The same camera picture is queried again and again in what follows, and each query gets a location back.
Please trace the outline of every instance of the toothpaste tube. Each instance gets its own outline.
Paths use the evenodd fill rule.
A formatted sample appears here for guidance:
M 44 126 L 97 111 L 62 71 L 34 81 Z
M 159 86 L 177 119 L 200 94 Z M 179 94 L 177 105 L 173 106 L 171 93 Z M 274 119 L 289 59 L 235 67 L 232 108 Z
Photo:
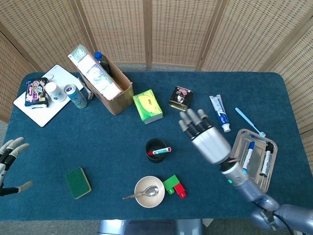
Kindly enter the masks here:
M 229 132 L 229 121 L 223 106 L 221 95 L 209 96 L 224 132 Z

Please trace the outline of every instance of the metal tray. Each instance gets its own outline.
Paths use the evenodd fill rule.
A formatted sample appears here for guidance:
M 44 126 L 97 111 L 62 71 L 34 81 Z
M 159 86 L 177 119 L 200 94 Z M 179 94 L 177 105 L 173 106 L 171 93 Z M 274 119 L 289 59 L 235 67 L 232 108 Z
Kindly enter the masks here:
M 249 144 L 252 141 L 255 141 L 255 144 L 247 172 L 250 178 L 253 179 L 254 182 L 258 185 L 258 187 L 263 192 L 267 192 L 278 150 L 277 144 L 274 141 L 268 138 L 261 138 L 257 133 L 254 133 L 248 129 L 241 129 L 238 132 L 237 137 L 235 139 L 235 143 L 231 150 L 230 157 L 239 159 L 240 165 L 243 166 L 244 161 L 246 159 L 246 154 L 248 152 Z M 274 151 L 269 165 L 270 167 L 268 176 L 264 177 L 260 175 L 260 172 L 262 169 L 262 164 L 266 153 L 265 147 L 267 146 L 268 142 L 274 145 Z

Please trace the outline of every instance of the white marker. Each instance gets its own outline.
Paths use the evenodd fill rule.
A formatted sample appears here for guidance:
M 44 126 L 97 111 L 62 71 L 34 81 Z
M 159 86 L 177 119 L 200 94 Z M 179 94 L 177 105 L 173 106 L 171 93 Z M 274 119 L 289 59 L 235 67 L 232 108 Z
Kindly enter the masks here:
M 263 161 L 262 170 L 261 170 L 260 175 L 267 177 L 268 172 L 269 172 L 270 161 L 272 159 L 272 153 L 274 151 L 274 145 L 271 143 L 268 143 L 268 145 L 265 148 L 265 151 L 266 151 L 266 154 L 264 157 L 264 161 Z
M 245 173 L 245 174 L 247 174 L 248 164 L 249 164 L 249 162 L 250 162 L 250 158 L 251 158 L 251 155 L 252 155 L 252 152 L 253 152 L 254 144 L 255 144 L 254 141 L 252 141 L 252 142 L 249 144 L 248 152 L 247 152 L 247 154 L 246 154 L 246 159 L 245 159 L 244 165 L 243 165 L 243 170 L 244 170 L 244 173 Z

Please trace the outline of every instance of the metal spoon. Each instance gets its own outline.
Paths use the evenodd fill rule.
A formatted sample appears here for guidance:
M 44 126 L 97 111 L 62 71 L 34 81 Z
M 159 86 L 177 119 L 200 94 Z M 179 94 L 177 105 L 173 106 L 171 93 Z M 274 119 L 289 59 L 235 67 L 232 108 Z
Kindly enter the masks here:
M 141 197 L 141 196 L 147 196 L 147 197 L 153 197 L 158 194 L 158 188 L 155 185 L 147 187 L 144 191 L 132 194 L 128 197 L 123 197 L 123 200 L 129 199 L 129 198 L 135 198 L 135 197 Z

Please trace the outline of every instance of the blue marker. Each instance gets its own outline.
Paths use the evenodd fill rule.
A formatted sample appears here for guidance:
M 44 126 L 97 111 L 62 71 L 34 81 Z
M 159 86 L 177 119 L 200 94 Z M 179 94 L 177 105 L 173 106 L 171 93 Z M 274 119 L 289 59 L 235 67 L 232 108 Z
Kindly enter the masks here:
M 247 168 L 248 168 L 248 164 L 250 162 L 250 158 L 251 158 L 251 155 L 253 152 L 254 144 L 255 144 L 254 141 L 250 142 L 250 144 L 249 144 L 248 152 L 246 154 L 246 159 L 245 159 L 244 165 L 243 165 L 244 174 L 247 174 Z

